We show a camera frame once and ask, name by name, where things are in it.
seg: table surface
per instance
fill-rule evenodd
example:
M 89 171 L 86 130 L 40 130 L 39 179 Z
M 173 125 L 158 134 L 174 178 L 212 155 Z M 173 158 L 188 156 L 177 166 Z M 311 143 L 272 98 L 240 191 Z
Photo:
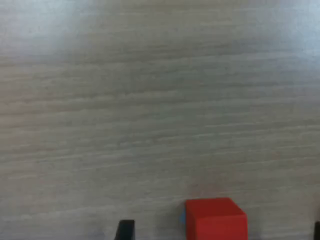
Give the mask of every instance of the table surface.
M 231 197 L 309 240 L 319 145 L 317 0 L 0 1 L 0 239 L 183 240 Z

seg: red block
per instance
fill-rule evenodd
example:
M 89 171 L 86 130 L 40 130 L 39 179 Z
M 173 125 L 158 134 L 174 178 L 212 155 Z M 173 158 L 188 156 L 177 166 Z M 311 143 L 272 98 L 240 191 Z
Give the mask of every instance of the red block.
M 247 215 L 230 198 L 185 202 L 187 240 L 248 240 Z

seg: red cube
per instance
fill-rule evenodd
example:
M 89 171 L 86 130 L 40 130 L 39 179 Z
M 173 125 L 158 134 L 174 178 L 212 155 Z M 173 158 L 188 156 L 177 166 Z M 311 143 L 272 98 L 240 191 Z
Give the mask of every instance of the red cube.
M 185 202 L 187 240 L 248 240 L 248 220 L 230 198 Z

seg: black object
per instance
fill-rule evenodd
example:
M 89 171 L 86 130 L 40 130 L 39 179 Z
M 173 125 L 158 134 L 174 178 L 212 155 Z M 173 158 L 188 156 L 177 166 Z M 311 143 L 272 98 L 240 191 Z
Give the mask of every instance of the black object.
M 121 220 L 114 240 L 135 240 L 135 220 Z
M 314 225 L 314 240 L 320 240 L 320 221 L 317 221 Z
M 135 240 L 135 220 L 121 220 L 114 240 Z M 314 225 L 313 240 L 320 240 L 320 221 Z

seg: light gray surface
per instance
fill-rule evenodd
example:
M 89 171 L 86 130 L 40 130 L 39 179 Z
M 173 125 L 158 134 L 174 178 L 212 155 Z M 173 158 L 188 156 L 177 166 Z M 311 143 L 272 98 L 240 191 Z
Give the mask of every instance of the light gray surface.
M 320 207 L 317 0 L 1 0 L 0 239 L 184 239 L 232 197 L 250 238 Z

